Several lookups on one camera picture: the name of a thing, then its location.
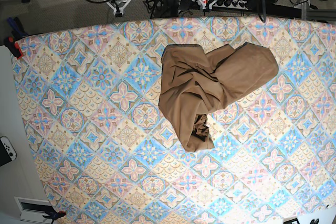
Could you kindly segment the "game console controller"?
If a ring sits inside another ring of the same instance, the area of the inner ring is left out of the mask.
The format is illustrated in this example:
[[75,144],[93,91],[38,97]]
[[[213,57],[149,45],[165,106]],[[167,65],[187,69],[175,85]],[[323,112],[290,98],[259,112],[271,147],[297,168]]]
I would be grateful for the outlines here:
[[1,136],[0,145],[0,166],[3,166],[17,158],[17,153],[15,152],[12,144],[6,136]]

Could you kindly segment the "red black clamp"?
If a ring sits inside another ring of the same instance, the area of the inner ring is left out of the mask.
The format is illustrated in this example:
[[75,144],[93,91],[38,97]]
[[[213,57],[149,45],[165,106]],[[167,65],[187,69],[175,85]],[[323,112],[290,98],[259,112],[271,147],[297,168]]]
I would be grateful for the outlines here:
[[22,50],[18,42],[14,41],[12,37],[7,37],[4,39],[4,46],[12,53],[16,59],[23,57]]

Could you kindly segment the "white box with window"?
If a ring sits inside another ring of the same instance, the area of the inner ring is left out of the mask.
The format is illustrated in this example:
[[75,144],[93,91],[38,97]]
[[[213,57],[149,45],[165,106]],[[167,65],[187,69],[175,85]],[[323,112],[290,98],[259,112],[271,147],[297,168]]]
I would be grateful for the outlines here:
[[47,211],[54,210],[49,201],[22,197],[14,197],[14,199],[20,210],[20,221],[27,223],[52,223],[51,219],[43,217]]

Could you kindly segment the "white power strip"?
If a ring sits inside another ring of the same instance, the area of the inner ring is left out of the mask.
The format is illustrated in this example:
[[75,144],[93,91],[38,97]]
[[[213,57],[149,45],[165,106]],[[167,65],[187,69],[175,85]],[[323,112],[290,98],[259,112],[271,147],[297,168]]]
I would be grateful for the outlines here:
[[244,0],[216,0],[212,3],[212,10],[215,9],[237,9],[245,10],[247,1]]

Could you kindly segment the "patterned tile tablecloth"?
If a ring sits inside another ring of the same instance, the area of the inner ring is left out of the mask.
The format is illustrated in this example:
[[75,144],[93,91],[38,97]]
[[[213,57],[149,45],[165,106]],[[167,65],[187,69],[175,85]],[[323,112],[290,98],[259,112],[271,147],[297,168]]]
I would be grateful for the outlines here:
[[[169,44],[269,48],[278,75],[183,150],[158,108]],[[12,60],[30,152],[61,223],[270,223],[335,206],[335,26],[155,19],[24,38]]]

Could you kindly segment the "orange black bottom clamp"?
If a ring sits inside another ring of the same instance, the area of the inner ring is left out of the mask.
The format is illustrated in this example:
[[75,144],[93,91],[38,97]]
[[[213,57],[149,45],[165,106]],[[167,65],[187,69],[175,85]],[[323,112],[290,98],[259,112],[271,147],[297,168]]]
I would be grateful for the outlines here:
[[46,219],[51,219],[53,223],[55,220],[62,218],[66,215],[66,212],[64,211],[60,211],[60,212],[56,212],[56,211],[45,211],[45,213],[43,214],[43,217]]

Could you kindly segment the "brown t-shirt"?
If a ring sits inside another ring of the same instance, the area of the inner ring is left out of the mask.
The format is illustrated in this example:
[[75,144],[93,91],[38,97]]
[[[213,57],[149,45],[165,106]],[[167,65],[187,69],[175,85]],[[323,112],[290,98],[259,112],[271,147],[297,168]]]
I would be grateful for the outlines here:
[[247,42],[208,53],[200,45],[172,44],[161,63],[159,109],[187,152],[213,149],[207,115],[262,87],[279,71],[270,49]]

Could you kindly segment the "blue black clamp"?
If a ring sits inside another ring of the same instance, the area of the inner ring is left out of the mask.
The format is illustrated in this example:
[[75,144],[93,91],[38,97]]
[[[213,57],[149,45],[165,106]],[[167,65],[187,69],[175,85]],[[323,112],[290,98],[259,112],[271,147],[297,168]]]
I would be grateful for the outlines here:
[[12,28],[12,35],[16,40],[28,37],[28,33],[24,30],[24,27],[18,17],[7,18],[7,23]]

